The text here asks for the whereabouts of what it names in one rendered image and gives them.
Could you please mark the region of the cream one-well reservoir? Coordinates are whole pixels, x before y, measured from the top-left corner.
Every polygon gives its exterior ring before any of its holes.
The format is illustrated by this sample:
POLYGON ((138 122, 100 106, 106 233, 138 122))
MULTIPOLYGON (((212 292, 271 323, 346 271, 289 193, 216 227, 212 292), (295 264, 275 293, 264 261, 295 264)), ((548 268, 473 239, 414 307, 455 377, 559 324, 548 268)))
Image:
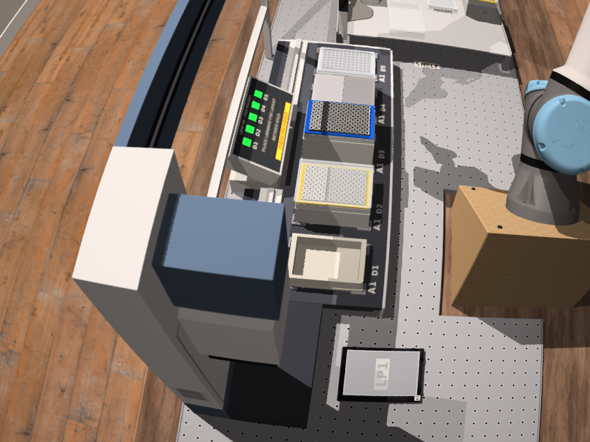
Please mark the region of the cream one-well reservoir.
POLYGON ((293 233, 290 286, 363 291, 366 245, 367 239, 293 233))

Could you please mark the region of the light grey rectangular panel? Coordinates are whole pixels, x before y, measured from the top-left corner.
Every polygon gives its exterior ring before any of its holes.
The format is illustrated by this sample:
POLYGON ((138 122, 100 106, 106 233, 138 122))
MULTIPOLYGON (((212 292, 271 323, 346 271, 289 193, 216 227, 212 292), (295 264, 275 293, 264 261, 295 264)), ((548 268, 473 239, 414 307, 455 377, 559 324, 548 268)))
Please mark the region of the light grey rectangular panel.
POLYGON ((420 351, 347 350, 343 395, 416 397, 420 351))

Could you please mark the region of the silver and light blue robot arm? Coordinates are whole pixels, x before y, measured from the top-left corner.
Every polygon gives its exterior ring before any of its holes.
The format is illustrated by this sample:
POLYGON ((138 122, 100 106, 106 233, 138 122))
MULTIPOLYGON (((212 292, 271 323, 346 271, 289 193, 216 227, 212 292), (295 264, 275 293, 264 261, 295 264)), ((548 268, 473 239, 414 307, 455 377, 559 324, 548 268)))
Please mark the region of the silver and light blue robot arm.
POLYGON ((533 222, 575 224, 577 175, 590 170, 590 2, 566 64, 548 81, 529 81, 524 100, 520 165, 506 208, 533 222))

